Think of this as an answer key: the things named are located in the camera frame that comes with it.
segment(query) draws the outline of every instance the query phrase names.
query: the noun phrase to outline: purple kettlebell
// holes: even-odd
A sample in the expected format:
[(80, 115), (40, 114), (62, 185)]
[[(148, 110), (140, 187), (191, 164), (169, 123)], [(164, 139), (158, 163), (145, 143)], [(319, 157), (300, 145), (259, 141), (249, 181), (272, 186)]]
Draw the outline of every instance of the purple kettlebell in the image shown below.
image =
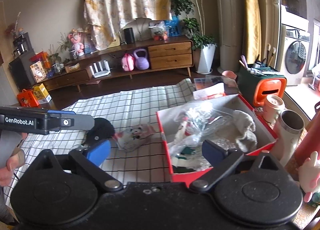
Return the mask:
[[(138, 57), (137, 55), (137, 52), (139, 51), (143, 51), (145, 53), (145, 56), (144, 57)], [(145, 69), (148, 69), (149, 68), (149, 61), (147, 60), (147, 57), (148, 57), (148, 52), (146, 49), (144, 48), (138, 48), (136, 49), (134, 52), (133, 52), (133, 55), (136, 59), (136, 68), (137, 69), (140, 69), (140, 70), (145, 70)]]

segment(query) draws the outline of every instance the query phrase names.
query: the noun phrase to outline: checkered bedsheet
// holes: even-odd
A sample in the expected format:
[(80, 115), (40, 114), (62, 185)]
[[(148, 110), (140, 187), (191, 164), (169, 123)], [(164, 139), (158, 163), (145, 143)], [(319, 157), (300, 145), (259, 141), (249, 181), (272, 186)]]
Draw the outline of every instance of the checkered bedsheet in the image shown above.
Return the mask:
[[(116, 132), (129, 126), (150, 123), (157, 132), (151, 137), (150, 143), (126, 153), (119, 150), (113, 142), (110, 156), (100, 167), (124, 185), (130, 181), (167, 182), (170, 181), (168, 164), (156, 112), (191, 100), (194, 90), (191, 80), (184, 79), (174, 86), (145, 88), (79, 100), (64, 110), (106, 118)], [(22, 177), (42, 150), (51, 149), (54, 154), (67, 154), (73, 146), (84, 142), (85, 134), (85, 131), (63, 130), (49, 135), (29, 135), (21, 147), (26, 154), (26, 164), (15, 170), (16, 175)], [(16, 183), (17, 179), (13, 177), (11, 185), (4, 189), (7, 205), (10, 205), (10, 194)]]

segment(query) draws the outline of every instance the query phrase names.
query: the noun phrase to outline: red bottle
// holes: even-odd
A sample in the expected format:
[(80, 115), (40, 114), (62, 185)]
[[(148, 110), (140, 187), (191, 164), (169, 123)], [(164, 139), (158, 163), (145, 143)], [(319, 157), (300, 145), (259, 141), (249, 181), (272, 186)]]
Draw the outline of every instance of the red bottle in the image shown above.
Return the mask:
[(317, 151), (318, 154), (320, 153), (320, 102), (315, 105), (316, 114), (315, 117), (312, 119), (312, 125), (309, 129), (307, 135), (302, 140), (298, 148), (294, 153), (294, 157), (301, 166), (306, 158), (310, 157), (310, 154), (313, 151)]

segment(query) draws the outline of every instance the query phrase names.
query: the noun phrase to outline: curtain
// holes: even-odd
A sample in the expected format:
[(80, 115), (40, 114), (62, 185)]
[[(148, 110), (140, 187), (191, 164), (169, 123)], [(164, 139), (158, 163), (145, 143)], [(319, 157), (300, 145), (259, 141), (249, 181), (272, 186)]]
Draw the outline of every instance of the curtain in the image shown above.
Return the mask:
[(84, 18), (96, 49), (116, 40), (121, 28), (137, 18), (168, 20), (170, 0), (85, 0)]
[(247, 63), (254, 63), (258, 54), (261, 55), (261, 20), (258, 0), (245, 1), (245, 56)]

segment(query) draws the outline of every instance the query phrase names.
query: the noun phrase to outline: pink cup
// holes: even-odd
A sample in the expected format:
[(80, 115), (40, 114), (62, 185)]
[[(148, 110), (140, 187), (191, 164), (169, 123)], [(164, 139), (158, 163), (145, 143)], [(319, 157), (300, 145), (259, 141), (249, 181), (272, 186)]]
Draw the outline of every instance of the pink cup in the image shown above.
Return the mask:
[(222, 76), (231, 78), (231, 79), (233, 79), (233, 80), (236, 80), (236, 78), (237, 78), (237, 75), (234, 74), (234, 73), (233, 73), (232, 71), (230, 71), (230, 70), (225, 70), (225, 71), (223, 71), (223, 72), (222, 72)]

